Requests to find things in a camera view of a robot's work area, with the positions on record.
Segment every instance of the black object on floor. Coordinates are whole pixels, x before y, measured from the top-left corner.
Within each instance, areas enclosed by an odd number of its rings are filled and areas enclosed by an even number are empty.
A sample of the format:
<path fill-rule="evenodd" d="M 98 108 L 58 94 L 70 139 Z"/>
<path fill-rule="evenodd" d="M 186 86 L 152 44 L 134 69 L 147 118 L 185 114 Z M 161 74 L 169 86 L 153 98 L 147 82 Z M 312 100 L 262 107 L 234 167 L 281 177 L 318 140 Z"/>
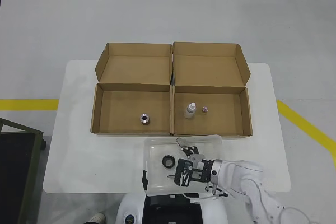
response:
<path fill-rule="evenodd" d="M 3 125 L 26 130 L 1 133 Z M 0 119 L 0 223 L 26 222 L 43 133 Z"/>

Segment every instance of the white plastic bottle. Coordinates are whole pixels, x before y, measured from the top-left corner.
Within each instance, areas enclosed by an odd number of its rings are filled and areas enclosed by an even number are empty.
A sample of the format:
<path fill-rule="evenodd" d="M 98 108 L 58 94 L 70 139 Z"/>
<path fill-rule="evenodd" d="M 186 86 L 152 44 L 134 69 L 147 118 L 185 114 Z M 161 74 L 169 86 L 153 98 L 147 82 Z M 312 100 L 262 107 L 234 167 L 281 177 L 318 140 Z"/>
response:
<path fill-rule="evenodd" d="M 196 109 L 197 108 L 195 107 L 194 102 L 189 104 L 184 111 L 184 117 L 187 118 L 187 119 L 192 118 L 193 115 L 195 114 Z"/>

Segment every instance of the cardboard box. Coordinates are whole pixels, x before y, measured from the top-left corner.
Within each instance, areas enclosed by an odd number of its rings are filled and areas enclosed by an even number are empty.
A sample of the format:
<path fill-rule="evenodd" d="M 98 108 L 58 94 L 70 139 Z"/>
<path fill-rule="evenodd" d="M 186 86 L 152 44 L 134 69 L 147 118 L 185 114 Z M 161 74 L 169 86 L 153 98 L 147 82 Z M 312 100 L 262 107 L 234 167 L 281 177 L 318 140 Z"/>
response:
<path fill-rule="evenodd" d="M 171 134 L 171 44 L 109 43 L 96 75 L 91 132 Z M 143 113 L 149 125 L 139 120 Z"/>
<path fill-rule="evenodd" d="M 253 134 L 245 87 L 250 71 L 240 45 L 174 42 L 173 71 L 173 134 Z M 191 102 L 197 112 L 186 119 L 184 110 Z"/>

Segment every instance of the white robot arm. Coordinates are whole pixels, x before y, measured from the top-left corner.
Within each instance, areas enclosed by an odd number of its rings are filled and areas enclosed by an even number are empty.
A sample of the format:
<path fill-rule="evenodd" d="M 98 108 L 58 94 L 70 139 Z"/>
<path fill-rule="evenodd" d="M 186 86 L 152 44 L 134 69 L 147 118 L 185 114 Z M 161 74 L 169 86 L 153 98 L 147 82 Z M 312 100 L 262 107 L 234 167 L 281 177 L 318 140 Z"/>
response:
<path fill-rule="evenodd" d="M 188 146 L 180 138 L 177 143 L 187 155 L 187 160 L 178 160 L 174 180 L 177 185 L 189 186 L 190 181 L 210 182 L 213 184 L 213 194 L 219 189 L 243 200 L 255 223 L 281 224 L 285 207 L 264 190 L 263 169 L 258 164 L 249 161 L 205 160 L 196 146 Z"/>
<path fill-rule="evenodd" d="M 284 206 L 264 190 L 262 177 L 263 169 L 253 162 L 214 160 L 210 181 L 213 194 L 218 187 L 243 200 L 255 223 L 278 224 Z"/>

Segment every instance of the sneaker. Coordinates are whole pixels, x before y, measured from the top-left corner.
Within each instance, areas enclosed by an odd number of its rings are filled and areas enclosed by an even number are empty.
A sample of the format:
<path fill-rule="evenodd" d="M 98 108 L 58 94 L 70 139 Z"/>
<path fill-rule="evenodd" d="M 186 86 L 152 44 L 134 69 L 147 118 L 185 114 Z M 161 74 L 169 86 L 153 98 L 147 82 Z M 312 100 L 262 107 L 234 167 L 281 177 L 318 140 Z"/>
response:
<path fill-rule="evenodd" d="M 97 213 L 90 219 L 90 222 L 96 222 L 98 224 L 105 224 L 106 223 L 106 216 L 102 213 Z"/>

